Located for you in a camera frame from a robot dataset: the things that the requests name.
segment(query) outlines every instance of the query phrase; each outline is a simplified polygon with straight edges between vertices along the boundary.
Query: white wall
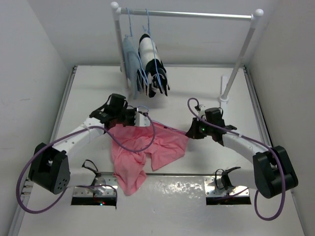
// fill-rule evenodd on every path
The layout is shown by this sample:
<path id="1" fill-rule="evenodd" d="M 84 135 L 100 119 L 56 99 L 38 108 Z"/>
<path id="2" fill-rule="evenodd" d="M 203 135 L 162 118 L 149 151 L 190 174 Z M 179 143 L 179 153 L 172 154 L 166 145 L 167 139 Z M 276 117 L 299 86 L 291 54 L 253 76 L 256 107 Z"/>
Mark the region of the white wall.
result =
<path id="1" fill-rule="evenodd" d="M 16 180 L 48 142 L 69 71 L 26 0 L 0 7 L 0 236 L 17 205 Z"/>
<path id="2" fill-rule="evenodd" d="M 262 37 L 251 74 L 275 145 L 299 178 L 294 190 L 306 235 L 315 235 L 315 1 L 283 0 Z"/>
<path id="3" fill-rule="evenodd" d="M 118 64 L 117 42 L 110 8 L 113 0 L 28 0 L 53 45 L 67 63 Z M 262 8 L 265 15 L 246 55 L 252 55 L 264 25 L 279 0 L 117 0 L 122 7 L 245 14 Z M 136 41 L 146 16 L 132 16 Z M 128 17 L 121 17 L 123 35 Z M 235 62 L 249 22 L 151 17 L 151 31 L 164 63 Z"/>

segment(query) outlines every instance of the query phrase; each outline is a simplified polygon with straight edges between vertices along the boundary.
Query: white table surface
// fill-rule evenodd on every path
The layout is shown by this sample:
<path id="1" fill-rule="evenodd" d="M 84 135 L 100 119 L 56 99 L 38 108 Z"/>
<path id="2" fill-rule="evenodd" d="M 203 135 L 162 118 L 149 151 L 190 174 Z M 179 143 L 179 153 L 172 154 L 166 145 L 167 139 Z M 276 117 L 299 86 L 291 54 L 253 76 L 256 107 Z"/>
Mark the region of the white table surface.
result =
<path id="1" fill-rule="evenodd" d="M 192 115 L 186 103 L 196 97 L 206 107 L 217 107 L 221 76 L 228 68 L 168 67 L 171 91 L 168 97 L 142 98 L 131 105 L 145 105 L 150 116 L 175 128 L 187 130 Z M 121 73 L 116 66 L 79 66 L 67 100 L 58 137 L 77 127 L 92 110 L 102 105 L 111 93 L 121 92 Z M 243 70 L 240 69 L 229 95 L 226 124 L 243 134 L 260 139 Z M 80 166 L 86 158 L 102 171 L 113 171 L 110 161 L 111 140 L 107 135 L 94 140 L 80 151 L 71 165 Z M 161 168 L 159 173 L 212 174 L 218 168 L 251 164 L 237 153 L 206 138 L 189 141 L 183 158 Z M 150 160 L 145 166 L 151 172 Z M 250 191 L 253 203 L 254 191 Z M 48 212 L 25 214 L 19 236 L 74 235 L 172 235 L 172 236 L 301 236 L 303 231 L 290 192 L 282 215 L 271 222 L 260 220 L 253 205 L 206 206 L 203 177 L 148 176 L 140 189 L 126 197 L 118 188 L 118 208 L 112 206 L 71 206 L 72 189 Z M 40 209 L 56 196 L 34 185 L 28 207 Z M 259 197 L 261 214 L 276 212 L 280 197 Z"/>

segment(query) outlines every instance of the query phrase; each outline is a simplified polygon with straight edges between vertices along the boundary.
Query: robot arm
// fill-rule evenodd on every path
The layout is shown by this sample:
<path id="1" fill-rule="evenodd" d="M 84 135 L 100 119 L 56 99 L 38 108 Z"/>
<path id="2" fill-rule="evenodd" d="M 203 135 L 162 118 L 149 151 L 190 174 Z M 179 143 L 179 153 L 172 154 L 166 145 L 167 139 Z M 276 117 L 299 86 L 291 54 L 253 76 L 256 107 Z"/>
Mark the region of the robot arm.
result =
<path id="1" fill-rule="evenodd" d="M 69 160 L 83 146 L 105 134 L 104 130 L 93 127 L 103 127 L 109 130 L 116 124 L 150 126 L 146 113 L 138 111 L 137 108 L 128 109 L 127 107 L 128 103 L 124 96 L 110 95 L 107 102 L 94 110 L 83 124 L 71 131 L 71 134 L 83 129 L 86 131 L 54 144 L 32 162 L 29 172 L 30 180 L 54 194 L 59 194 L 71 186 L 91 185 L 95 173 L 86 168 L 72 168 L 69 166 Z M 39 144 L 35 153 L 44 146 L 46 146 L 44 143 Z"/>
<path id="2" fill-rule="evenodd" d="M 232 125 L 225 125 L 220 108 L 205 110 L 205 107 L 202 105 L 195 108 L 199 112 L 198 116 L 205 121 L 227 130 L 237 129 Z M 281 193 L 282 181 L 279 168 L 266 147 L 246 140 L 241 136 L 209 126 L 198 118 L 193 118 L 192 125 L 186 136 L 192 139 L 203 139 L 206 136 L 211 136 L 215 142 L 236 151 L 253 164 L 253 170 L 243 170 L 241 167 L 234 167 L 223 171 L 219 184 L 226 190 L 242 185 L 257 189 L 265 198 L 271 198 Z M 282 165 L 286 190 L 296 187 L 298 179 L 286 150 L 281 146 L 272 147 L 272 150 L 276 153 Z"/>

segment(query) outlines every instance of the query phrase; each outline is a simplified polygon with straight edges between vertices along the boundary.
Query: rack pole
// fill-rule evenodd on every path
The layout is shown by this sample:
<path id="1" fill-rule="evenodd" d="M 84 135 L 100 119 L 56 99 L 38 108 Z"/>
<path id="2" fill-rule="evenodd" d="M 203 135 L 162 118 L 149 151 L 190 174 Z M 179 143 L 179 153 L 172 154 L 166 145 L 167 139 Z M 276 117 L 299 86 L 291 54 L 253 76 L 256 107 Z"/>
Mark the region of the rack pole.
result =
<path id="1" fill-rule="evenodd" d="M 129 87 L 128 87 L 126 65 L 125 65 L 124 51 L 123 51 L 123 38 L 122 38 L 122 32 L 120 29 L 120 22 L 119 22 L 119 15 L 120 15 L 121 8 L 119 8 L 118 3 L 116 2 L 112 2 L 111 7 L 112 7 L 112 13 L 113 13 L 113 18 L 115 22 L 115 32 L 116 32 L 116 39 L 118 43 L 120 67 L 123 73 L 123 90 L 124 92 L 128 94 Z"/>
<path id="2" fill-rule="evenodd" d="M 255 13 L 252 15 L 252 20 L 251 20 L 251 27 L 247 33 L 247 36 L 246 36 L 246 39 L 244 41 L 244 44 L 242 46 L 242 49 L 241 49 L 241 52 L 236 60 L 236 63 L 235 63 L 235 66 L 233 68 L 233 71 L 231 73 L 231 76 L 227 82 L 227 85 L 226 85 L 226 88 L 225 88 L 225 91 L 224 93 L 220 96 L 220 100 L 222 102 L 227 102 L 228 101 L 228 93 L 230 92 L 230 89 L 232 87 L 232 84 L 234 82 L 234 79 L 236 77 L 236 74 L 237 74 L 237 71 L 243 61 L 243 58 L 244 58 L 244 55 L 245 55 L 245 52 L 246 52 L 246 49 L 248 48 L 249 44 L 250 44 L 250 41 L 252 39 L 252 35 L 254 34 L 255 32 L 255 29 L 256 29 L 256 26 L 258 24 L 258 21 L 260 19 L 260 17 L 262 17 L 264 14 L 264 11 L 261 10 L 261 9 L 257 9 L 255 11 Z"/>
<path id="3" fill-rule="evenodd" d="M 152 11 L 148 10 L 150 16 L 166 16 L 166 17 L 183 17 L 183 18 L 212 18 L 226 20 L 242 20 L 251 21 L 251 15 L 231 15 L 231 14 L 214 14 L 214 13 L 196 13 L 196 12 L 181 12 L 181 11 Z M 127 15 L 128 11 L 121 8 L 120 14 Z M 129 9 L 130 15 L 146 16 L 146 10 Z"/>

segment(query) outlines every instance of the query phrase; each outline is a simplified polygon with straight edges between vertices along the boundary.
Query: white ball finial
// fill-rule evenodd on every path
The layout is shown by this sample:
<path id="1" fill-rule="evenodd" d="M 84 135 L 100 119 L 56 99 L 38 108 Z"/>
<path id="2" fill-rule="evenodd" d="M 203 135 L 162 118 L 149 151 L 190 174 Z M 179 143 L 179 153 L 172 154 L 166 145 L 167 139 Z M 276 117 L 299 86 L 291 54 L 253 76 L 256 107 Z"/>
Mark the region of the white ball finial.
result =
<path id="1" fill-rule="evenodd" d="M 112 7 L 112 9 L 118 9 L 118 7 L 119 7 L 118 3 L 116 3 L 115 1 L 112 2 L 112 3 L 110 4 L 110 6 Z"/>
<path id="2" fill-rule="evenodd" d="M 255 17 L 260 17 L 264 15 L 264 11 L 262 9 L 257 9 L 254 13 Z"/>

